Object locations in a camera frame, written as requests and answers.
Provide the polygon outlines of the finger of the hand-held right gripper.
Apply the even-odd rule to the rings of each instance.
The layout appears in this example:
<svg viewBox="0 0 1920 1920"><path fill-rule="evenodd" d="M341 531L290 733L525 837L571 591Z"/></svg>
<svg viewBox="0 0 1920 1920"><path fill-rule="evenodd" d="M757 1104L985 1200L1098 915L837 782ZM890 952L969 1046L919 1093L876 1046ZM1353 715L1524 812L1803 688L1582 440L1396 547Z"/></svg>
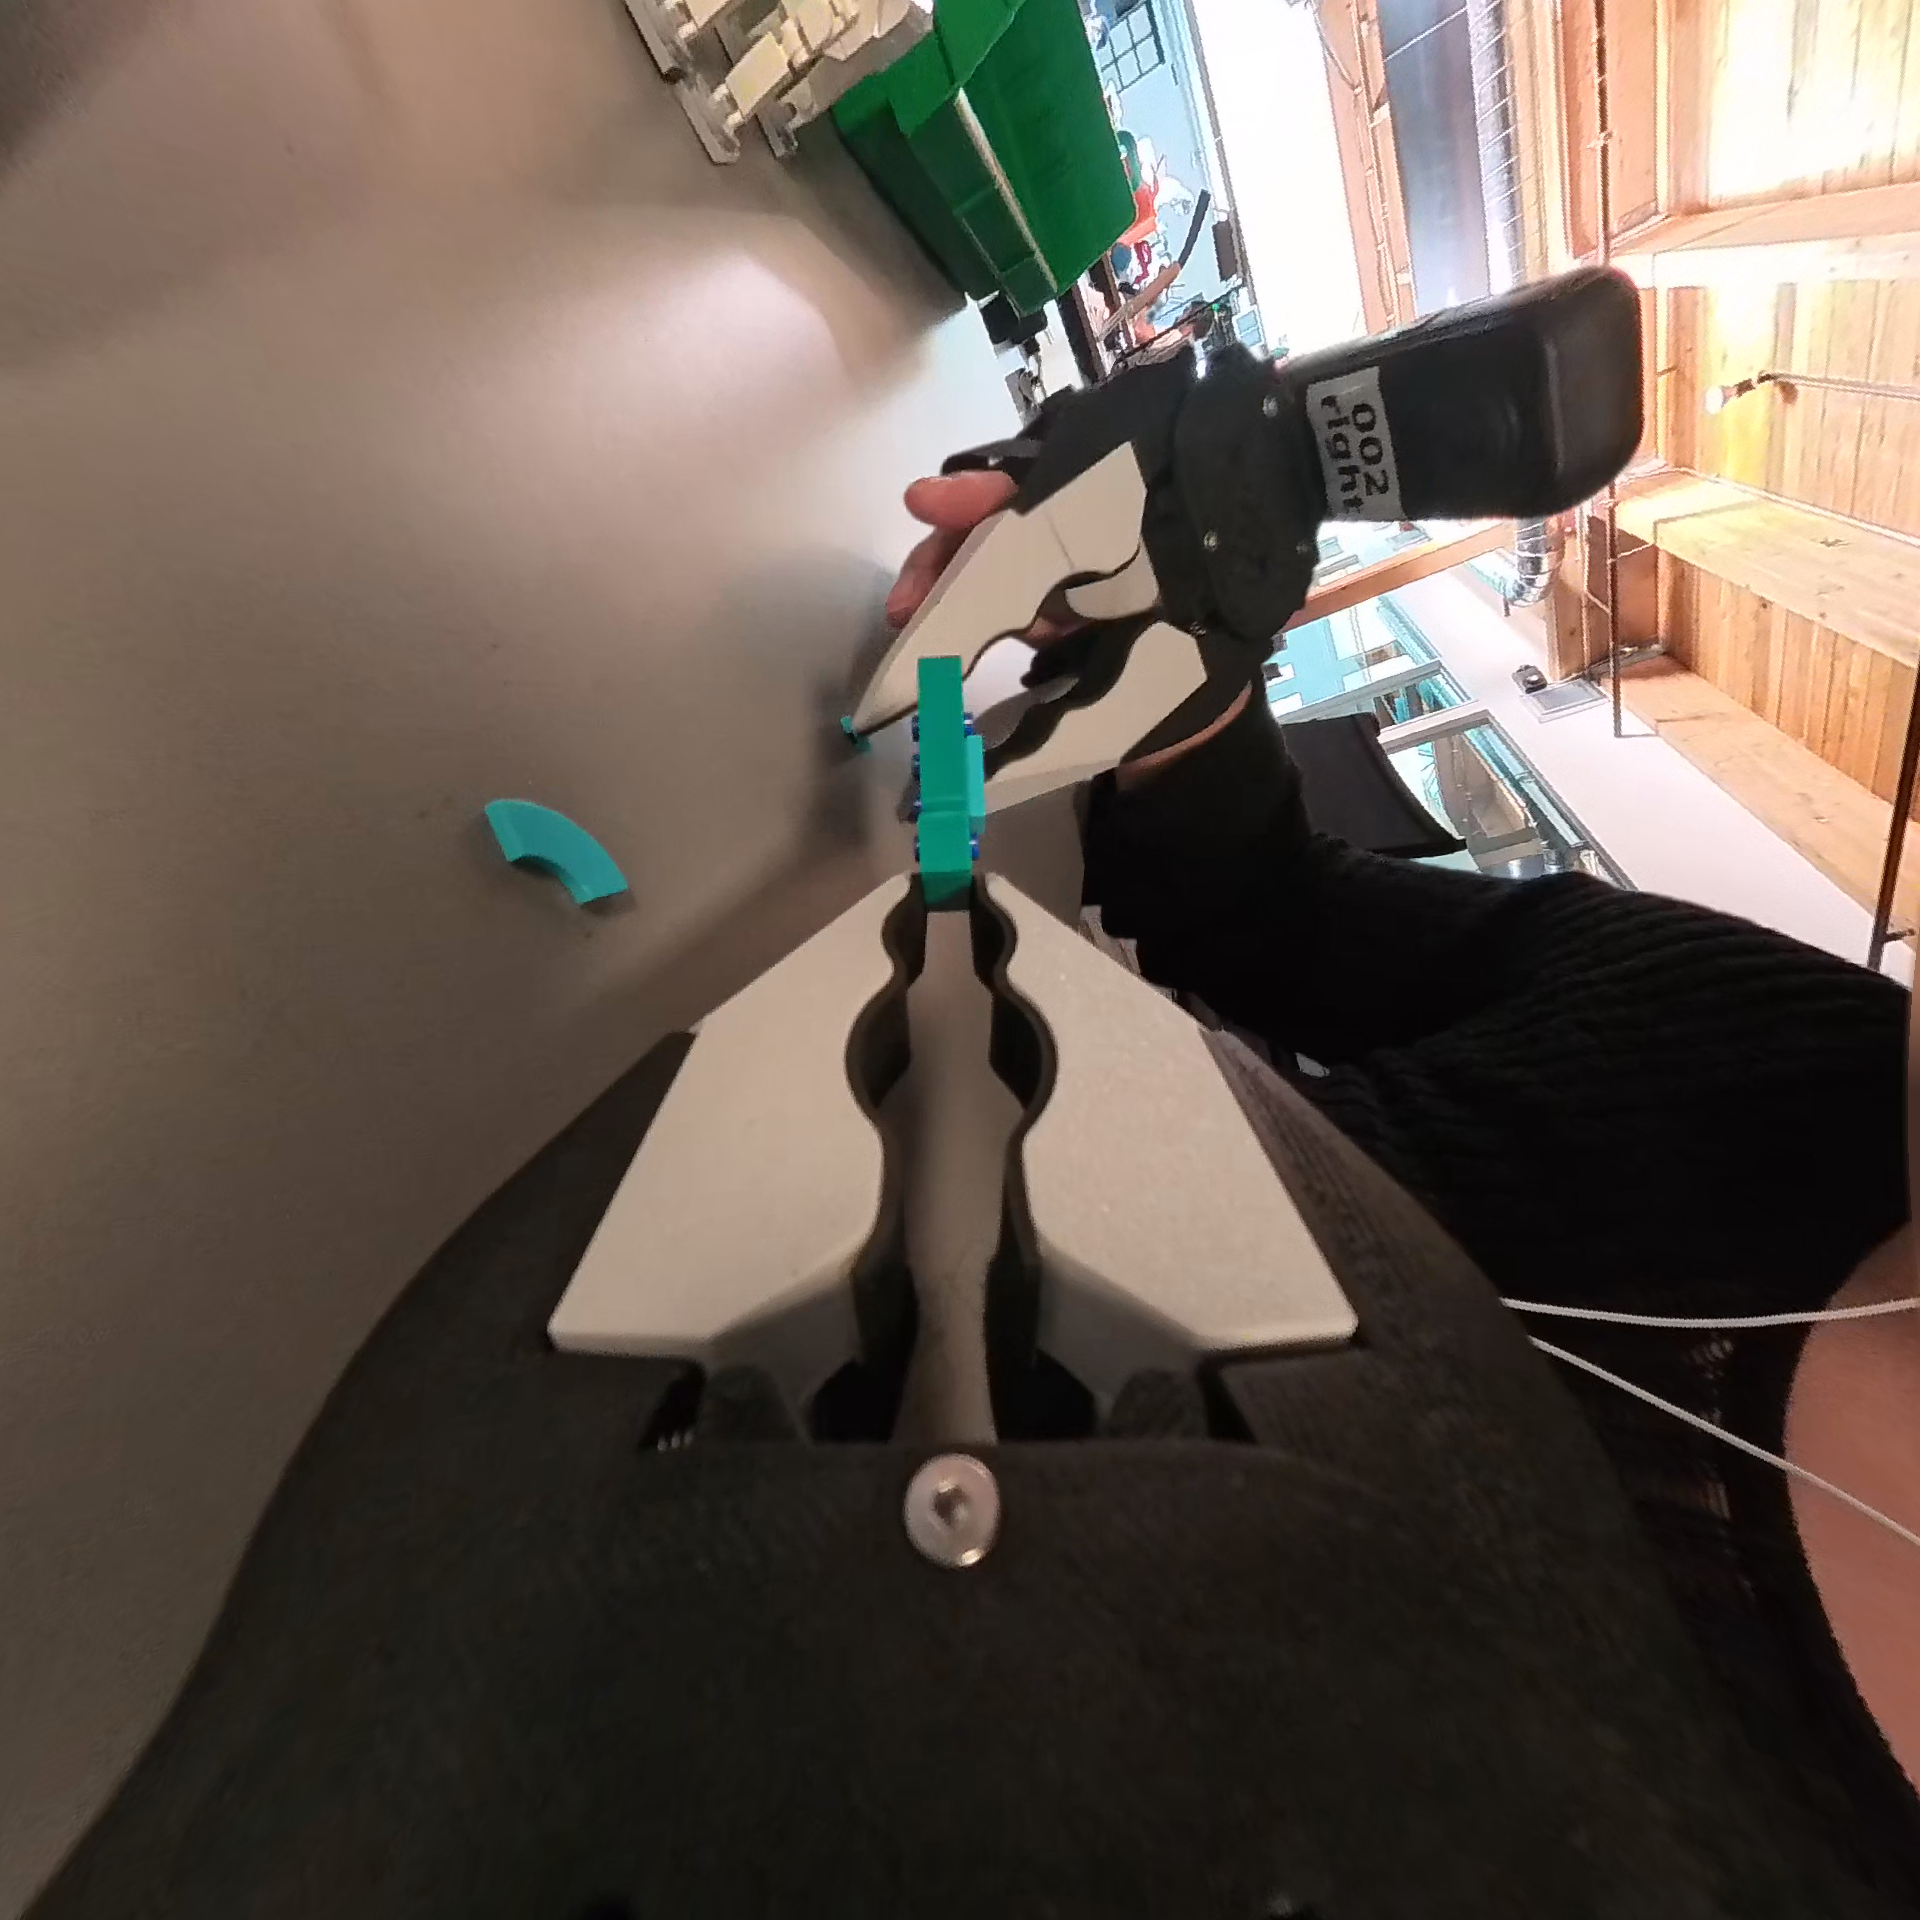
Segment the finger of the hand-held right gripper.
<svg viewBox="0 0 1920 1920"><path fill-rule="evenodd" d="M923 657L957 655L971 669L997 641L1029 633L1049 601L1098 622L1155 611L1145 501L1137 445L1119 443L1046 496L979 524L858 692L854 727L873 736L907 715Z"/></svg>
<svg viewBox="0 0 1920 1920"><path fill-rule="evenodd" d="M1207 686L1189 630L1098 622L1039 654L1029 684L979 719L982 791L1055 793L1101 776Z"/></svg>

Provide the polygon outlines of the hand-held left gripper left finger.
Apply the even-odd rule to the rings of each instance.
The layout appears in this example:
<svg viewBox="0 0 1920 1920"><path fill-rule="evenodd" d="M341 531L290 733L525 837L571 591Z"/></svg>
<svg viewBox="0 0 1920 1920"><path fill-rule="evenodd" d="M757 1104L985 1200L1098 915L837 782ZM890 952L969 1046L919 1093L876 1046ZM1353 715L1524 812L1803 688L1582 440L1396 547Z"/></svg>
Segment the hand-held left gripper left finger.
<svg viewBox="0 0 1920 1920"><path fill-rule="evenodd" d="M547 1333L898 1404L919 1331L879 1109L910 1068L922 884L893 875L701 1019Z"/></svg>

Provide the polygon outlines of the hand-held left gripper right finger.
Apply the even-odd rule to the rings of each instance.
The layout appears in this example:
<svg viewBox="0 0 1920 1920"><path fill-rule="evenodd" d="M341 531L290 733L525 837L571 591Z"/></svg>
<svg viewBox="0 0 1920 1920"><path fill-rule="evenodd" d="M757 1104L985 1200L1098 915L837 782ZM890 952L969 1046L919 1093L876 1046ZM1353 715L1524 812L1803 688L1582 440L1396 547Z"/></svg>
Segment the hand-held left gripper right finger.
<svg viewBox="0 0 1920 1920"><path fill-rule="evenodd" d="M1110 1408L1145 1373L1351 1344L1355 1307L1207 1028L1002 875L975 883L971 952L1017 1104L991 1404Z"/></svg>

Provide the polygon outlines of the teal lego assembly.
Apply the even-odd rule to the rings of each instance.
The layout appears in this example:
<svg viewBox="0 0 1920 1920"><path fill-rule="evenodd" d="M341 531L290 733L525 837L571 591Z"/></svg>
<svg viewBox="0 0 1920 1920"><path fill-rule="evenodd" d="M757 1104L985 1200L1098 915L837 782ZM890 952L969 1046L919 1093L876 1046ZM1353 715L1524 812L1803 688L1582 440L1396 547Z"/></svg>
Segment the teal lego assembly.
<svg viewBox="0 0 1920 1920"><path fill-rule="evenodd" d="M966 707L957 655L919 662L913 800L919 891L929 912L969 908L985 824L985 742Z"/></svg>

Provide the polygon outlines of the person's right forearm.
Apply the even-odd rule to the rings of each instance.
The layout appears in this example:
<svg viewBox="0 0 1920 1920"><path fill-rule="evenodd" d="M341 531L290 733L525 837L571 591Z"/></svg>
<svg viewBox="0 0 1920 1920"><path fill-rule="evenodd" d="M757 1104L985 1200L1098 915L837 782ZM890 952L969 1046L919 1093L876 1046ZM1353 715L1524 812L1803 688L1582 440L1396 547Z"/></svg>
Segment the person's right forearm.
<svg viewBox="0 0 1920 1920"><path fill-rule="evenodd" d="M1908 992L1708 904L1431 868L1315 831L1243 711L1105 774L1085 901L1506 1297L1807 1312L1908 1223Z"/></svg>

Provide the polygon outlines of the teal curved lego piece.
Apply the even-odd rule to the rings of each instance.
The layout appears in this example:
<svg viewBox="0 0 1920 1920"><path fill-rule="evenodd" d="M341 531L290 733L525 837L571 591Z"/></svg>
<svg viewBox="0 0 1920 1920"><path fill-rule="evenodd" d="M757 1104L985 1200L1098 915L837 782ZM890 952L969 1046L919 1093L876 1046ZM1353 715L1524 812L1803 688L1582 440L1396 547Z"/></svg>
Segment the teal curved lego piece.
<svg viewBox="0 0 1920 1920"><path fill-rule="evenodd" d="M533 800L489 800L482 817L495 849L517 871L553 879L580 908L630 891L603 843L566 813Z"/></svg>

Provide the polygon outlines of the person's right hand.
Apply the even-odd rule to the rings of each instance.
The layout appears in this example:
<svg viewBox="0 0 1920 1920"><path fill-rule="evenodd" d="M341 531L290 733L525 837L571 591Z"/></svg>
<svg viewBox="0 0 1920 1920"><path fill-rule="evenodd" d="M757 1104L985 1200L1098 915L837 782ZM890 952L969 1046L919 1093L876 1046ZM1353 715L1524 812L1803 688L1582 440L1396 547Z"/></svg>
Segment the person's right hand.
<svg viewBox="0 0 1920 1920"><path fill-rule="evenodd" d="M1015 496L1017 479L991 469L929 476L906 488L903 505L923 528L923 540L907 553L886 595L885 617L892 630L903 630L922 611L974 528L1004 512Z"/></svg>

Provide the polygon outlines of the white plastic parts holder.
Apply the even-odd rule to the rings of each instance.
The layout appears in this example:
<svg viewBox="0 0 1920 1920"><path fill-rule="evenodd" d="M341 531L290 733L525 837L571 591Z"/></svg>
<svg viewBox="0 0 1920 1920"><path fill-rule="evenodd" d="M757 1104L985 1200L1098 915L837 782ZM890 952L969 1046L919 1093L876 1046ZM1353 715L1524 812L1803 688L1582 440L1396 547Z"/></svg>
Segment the white plastic parts holder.
<svg viewBox="0 0 1920 1920"><path fill-rule="evenodd" d="M858 83L919 46L931 1L628 1L661 77L711 161L753 133L778 158Z"/></svg>

